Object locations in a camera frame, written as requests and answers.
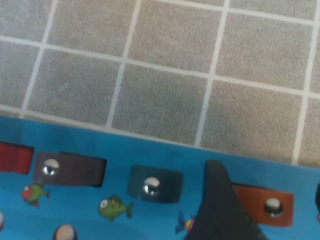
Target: brown strap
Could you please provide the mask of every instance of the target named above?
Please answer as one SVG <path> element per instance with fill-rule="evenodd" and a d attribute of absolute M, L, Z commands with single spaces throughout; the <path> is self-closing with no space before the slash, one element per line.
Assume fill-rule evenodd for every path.
<path fill-rule="evenodd" d="M 294 195 L 292 193 L 240 184 L 233 185 L 233 189 L 243 207 L 258 224 L 279 227 L 293 224 Z M 265 203 L 270 198 L 280 200 L 283 206 L 283 212 L 279 217 L 271 217 L 265 210 Z"/>

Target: green fish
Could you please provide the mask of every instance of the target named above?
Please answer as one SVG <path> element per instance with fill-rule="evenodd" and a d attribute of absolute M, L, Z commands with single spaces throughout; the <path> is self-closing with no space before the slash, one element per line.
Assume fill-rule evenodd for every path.
<path fill-rule="evenodd" d="M 128 218 L 132 217 L 132 208 L 134 203 L 129 203 L 128 206 L 122 203 L 122 200 L 117 195 L 112 195 L 108 199 L 104 199 L 99 205 L 99 214 L 110 221 L 113 221 L 116 217 L 120 216 L 123 212 L 126 212 Z"/>
<path fill-rule="evenodd" d="M 39 207 L 39 198 L 41 196 L 49 198 L 50 194 L 50 191 L 44 191 L 43 187 L 44 186 L 39 184 L 25 186 L 21 192 L 23 200 L 32 206 Z"/>

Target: cartoon fish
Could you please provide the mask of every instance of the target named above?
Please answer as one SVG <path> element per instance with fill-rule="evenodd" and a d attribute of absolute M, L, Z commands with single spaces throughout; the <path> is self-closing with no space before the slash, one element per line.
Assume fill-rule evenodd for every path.
<path fill-rule="evenodd" d="M 44 191 L 43 185 L 32 184 L 25 186 L 21 192 L 21 196 L 25 202 L 28 204 L 39 207 L 39 198 L 41 196 L 46 196 L 49 198 L 50 191 Z"/>
<path fill-rule="evenodd" d="M 189 233 L 195 223 L 195 217 L 191 216 L 190 219 L 186 221 L 185 215 L 182 211 L 179 211 L 178 215 L 178 225 L 175 227 L 175 234 L 182 232 L 184 229 Z"/>
<path fill-rule="evenodd" d="M 108 199 L 104 199 L 99 205 L 99 214 L 110 221 L 113 221 L 116 217 L 120 216 L 123 212 L 126 212 L 128 218 L 132 217 L 132 208 L 134 203 L 129 203 L 128 206 L 122 203 L 122 200 L 117 195 L 112 195 Z"/>

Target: blue mat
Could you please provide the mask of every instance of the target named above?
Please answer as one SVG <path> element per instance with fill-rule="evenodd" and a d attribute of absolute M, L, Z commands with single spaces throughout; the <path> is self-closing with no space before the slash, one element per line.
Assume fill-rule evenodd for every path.
<path fill-rule="evenodd" d="M 204 163 L 221 161 L 233 182 L 291 192 L 295 196 L 291 227 L 261 225 L 271 240 L 318 240 L 320 225 L 315 193 L 320 169 L 292 166 L 207 150 L 148 141 L 67 126 L 0 117 L 0 141 L 35 148 L 28 175 L 0 172 L 0 211 L 5 223 L 0 240 L 50 240 L 58 226 L 72 225 L 79 240 L 181 240 L 178 212 L 196 215 L 201 203 Z M 32 184 L 37 152 L 70 152 L 107 159 L 102 187 L 46 185 L 49 199 L 39 208 L 24 202 L 21 192 Z M 130 167 L 141 164 L 184 173 L 179 204 L 140 201 L 126 195 Z M 98 213 L 101 200 L 116 194 L 134 202 L 133 217 L 108 221 Z"/>

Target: gray tile floor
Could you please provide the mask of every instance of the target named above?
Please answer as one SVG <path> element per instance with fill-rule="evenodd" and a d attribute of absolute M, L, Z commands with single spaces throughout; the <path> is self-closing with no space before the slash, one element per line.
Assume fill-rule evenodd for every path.
<path fill-rule="evenodd" d="M 317 0 L 0 0 L 0 114 L 320 167 Z"/>

